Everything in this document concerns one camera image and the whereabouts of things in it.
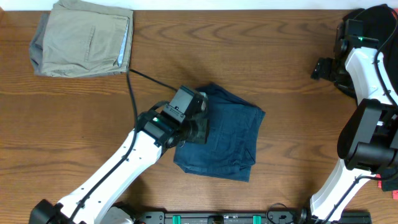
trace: tabletop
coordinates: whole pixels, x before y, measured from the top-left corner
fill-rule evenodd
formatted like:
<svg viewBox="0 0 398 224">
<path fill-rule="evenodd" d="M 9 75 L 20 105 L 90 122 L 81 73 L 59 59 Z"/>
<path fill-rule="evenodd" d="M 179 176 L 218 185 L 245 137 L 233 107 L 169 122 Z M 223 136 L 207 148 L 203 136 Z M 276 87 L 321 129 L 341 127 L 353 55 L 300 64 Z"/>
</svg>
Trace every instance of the tabletop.
<svg viewBox="0 0 398 224">
<path fill-rule="evenodd" d="M 47 78 L 33 74 L 28 47 L 43 12 L 0 14 L 0 223 L 27 223 L 43 198 L 56 203 L 125 140 L 133 110 L 124 75 Z M 332 57 L 348 11 L 136 11 L 130 67 L 164 83 L 210 82 L 266 112 L 250 181 L 185 174 L 174 149 L 120 200 L 136 210 L 265 211 L 300 208 L 338 156 L 340 131 L 356 108 L 332 83 L 310 79 Z M 131 74 L 139 112 L 174 93 Z M 391 192 L 368 182 L 347 209 L 396 223 Z"/>
</svg>

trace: wooden surface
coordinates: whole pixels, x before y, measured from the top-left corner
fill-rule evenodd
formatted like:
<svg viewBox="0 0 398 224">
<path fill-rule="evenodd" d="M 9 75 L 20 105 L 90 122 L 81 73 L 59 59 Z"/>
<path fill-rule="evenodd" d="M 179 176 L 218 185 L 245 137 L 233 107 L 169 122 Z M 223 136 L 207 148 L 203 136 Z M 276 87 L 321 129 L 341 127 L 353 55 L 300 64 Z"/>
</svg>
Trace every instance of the wooden surface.
<svg viewBox="0 0 398 224">
<path fill-rule="evenodd" d="M 41 199 L 55 203 L 82 184 L 133 125 L 124 75 L 45 78 L 28 46 L 41 12 L 0 21 L 0 223 L 27 223 Z M 121 199 L 168 211 L 263 211 L 300 207 L 337 161 L 338 135 L 355 102 L 330 82 L 310 79 L 333 55 L 346 11 L 137 11 L 131 67 L 178 87 L 215 82 L 267 114 L 249 183 L 184 174 L 174 149 Z M 173 93 L 132 75 L 139 111 Z M 348 208 L 374 223 L 396 223 L 398 202 L 366 184 Z"/>
</svg>

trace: cable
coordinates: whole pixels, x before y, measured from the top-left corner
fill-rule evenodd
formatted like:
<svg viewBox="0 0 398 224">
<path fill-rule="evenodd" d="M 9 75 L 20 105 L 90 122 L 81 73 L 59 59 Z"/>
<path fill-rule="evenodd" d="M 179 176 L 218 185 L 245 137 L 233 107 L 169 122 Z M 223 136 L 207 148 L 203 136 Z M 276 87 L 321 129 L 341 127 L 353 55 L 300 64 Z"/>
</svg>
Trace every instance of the cable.
<svg viewBox="0 0 398 224">
<path fill-rule="evenodd" d="M 354 19 L 356 19 L 358 16 L 360 16 L 363 12 L 366 12 L 370 9 L 374 9 L 375 7 L 386 7 L 388 8 L 388 10 L 390 10 L 393 15 L 395 15 L 395 19 L 396 19 L 396 26 L 394 28 L 394 30 L 392 31 L 391 35 L 387 38 L 386 41 L 384 41 L 384 43 L 379 47 L 379 49 L 377 50 L 376 54 L 374 55 L 374 60 L 373 60 L 373 64 L 374 64 L 374 68 L 376 69 L 376 74 L 377 74 L 377 78 L 380 81 L 381 87 L 384 91 L 384 94 L 387 96 L 388 100 L 391 102 L 392 105 L 394 106 L 398 106 L 397 103 L 395 102 L 395 100 L 392 98 L 392 96 L 390 95 L 390 91 L 387 89 L 386 84 L 384 83 L 384 80 L 381 77 L 380 74 L 380 69 L 379 69 L 379 60 L 377 59 L 381 50 L 392 40 L 392 38 L 396 35 L 396 31 L 398 28 L 398 14 L 395 10 L 391 9 L 390 7 L 388 7 L 387 5 L 380 5 L 380 6 L 373 6 L 370 7 L 368 9 L 363 10 L 362 12 L 360 12 L 358 15 L 356 15 L 354 17 Z"/>
<path fill-rule="evenodd" d="M 340 200 L 337 202 L 337 204 L 333 207 L 329 215 L 324 219 L 322 224 L 326 224 L 330 217 L 334 214 L 334 212 L 337 210 L 337 208 L 343 203 L 344 199 L 347 197 L 347 195 L 354 189 L 355 185 L 359 183 L 361 179 L 369 179 L 369 180 L 377 180 L 377 181 L 391 181 L 395 180 L 398 177 L 398 171 L 390 176 L 390 177 L 370 177 L 370 176 L 359 176 L 355 178 L 354 182 L 351 184 L 351 186 L 348 188 L 348 190 L 344 193 L 344 195 L 340 198 Z"/>
<path fill-rule="evenodd" d="M 134 127 L 136 127 L 136 123 L 138 120 L 138 116 L 137 116 L 137 105 L 136 105 L 136 101 L 134 99 L 134 94 L 132 92 L 132 87 L 131 87 L 131 83 L 130 83 L 130 78 L 129 78 L 129 71 L 127 71 L 126 73 L 126 79 L 127 79 L 127 85 L 129 87 L 129 93 L 130 93 L 130 98 L 131 98 L 131 104 L 132 104 L 132 110 L 134 112 Z M 129 157 L 133 147 L 134 147 L 134 143 L 136 142 L 136 138 L 137 138 L 137 132 L 135 131 L 132 137 L 132 141 L 131 141 L 131 145 L 129 147 L 129 149 L 127 150 L 127 152 L 125 153 L 124 156 L 122 156 L 122 159 L 114 166 L 112 167 L 111 170 L 108 171 L 108 173 L 106 173 L 95 185 L 94 187 L 92 187 L 90 189 L 90 191 L 87 192 L 87 194 L 79 201 L 79 204 L 76 206 L 76 209 L 73 211 L 72 215 L 69 218 L 69 224 L 73 223 L 73 219 L 75 219 L 77 213 L 79 212 L 79 210 L 85 205 L 85 202 L 87 201 L 87 199 L 89 199 L 90 195 Z"/>
<path fill-rule="evenodd" d="M 282 203 L 275 203 L 275 204 L 271 205 L 271 206 L 268 208 L 268 210 L 267 210 L 267 212 L 266 212 L 266 218 L 267 218 L 267 220 L 268 220 L 269 222 L 271 222 L 272 224 L 276 224 L 276 223 L 275 223 L 274 221 L 272 221 L 272 220 L 269 218 L 268 213 L 269 213 L 269 210 L 271 210 L 271 209 L 272 209 L 273 207 L 275 207 L 276 205 L 280 205 L 280 206 L 283 206 L 283 207 L 287 208 L 286 205 L 284 205 L 284 204 L 282 204 Z M 293 224 L 295 214 L 292 213 L 292 212 L 290 212 L 290 211 L 288 211 L 288 212 L 289 212 L 290 214 L 292 214 L 292 216 L 293 216 L 293 221 L 290 222 L 290 223 L 286 223 L 286 224 Z"/>
<path fill-rule="evenodd" d="M 149 77 L 149 76 L 147 76 L 147 75 L 145 75 L 145 74 L 143 74 L 143 73 L 141 73 L 141 72 L 138 72 L 138 71 L 136 71 L 136 70 L 134 70 L 134 69 L 131 69 L 131 68 L 130 68 L 130 71 L 132 71 L 132 72 L 134 72 L 134 73 L 136 73 L 136 74 L 138 74 L 138 75 L 140 75 L 140 76 L 142 76 L 142 77 L 144 77 L 144 78 L 147 78 L 147 79 L 149 79 L 149 80 L 151 80 L 151 81 L 153 81 L 153 82 L 156 82 L 157 84 L 160 84 L 160 85 L 162 85 L 162 86 L 164 86 L 164 87 L 167 87 L 167 88 L 169 88 L 169 89 L 171 89 L 171 90 L 173 90 L 173 91 L 178 91 L 178 89 L 176 89 L 176 88 L 174 88 L 174 87 L 172 87 L 172 86 L 170 86 L 170 85 L 168 85 L 168 84 L 164 84 L 164 83 L 162 83 L 162 82 L 160 82 L 160 81 L 157 81 L 156 79 L 151 78 L 151 77 Z"/>
</svg>

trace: red object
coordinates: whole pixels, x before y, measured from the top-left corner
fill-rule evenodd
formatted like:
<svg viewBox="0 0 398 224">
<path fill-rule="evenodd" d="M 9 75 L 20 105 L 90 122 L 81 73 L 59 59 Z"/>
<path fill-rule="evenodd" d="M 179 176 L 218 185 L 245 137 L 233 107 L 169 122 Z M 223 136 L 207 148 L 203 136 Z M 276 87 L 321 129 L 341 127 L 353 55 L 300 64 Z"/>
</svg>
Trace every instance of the red object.
<svg viewBox="0 0 398 224">
<path fill-rule="evenodd" d="M 398 190 L 393 190 L 392 191 L 392 199 L 398 200 Z"/>
<path fill-rule="evenodd" d="M 381 178 L 380 174 L 376 174 L 376 177 L 377 178 Z M 381 188 L 381 181 L 380 180 L 377 182 L 377 187 Z"/>
</svg>

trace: white backdrop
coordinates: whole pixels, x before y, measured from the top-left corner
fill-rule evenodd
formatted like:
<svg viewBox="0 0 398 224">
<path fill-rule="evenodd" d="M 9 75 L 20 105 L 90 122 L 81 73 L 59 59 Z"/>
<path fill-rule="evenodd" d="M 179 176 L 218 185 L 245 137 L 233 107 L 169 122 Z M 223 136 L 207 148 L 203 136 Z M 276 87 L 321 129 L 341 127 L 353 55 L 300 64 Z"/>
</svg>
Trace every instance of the white backdrop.
<svg viewBox="0 0 398 224">
<path fill-rule="evenodd" d="M 87 0 L 135 10 L 239 10 L 239 9 L 356 9 L 398 0 Z M 51 10 L 57 0 L 0 0 L 5 11 Z"/>
</svg>

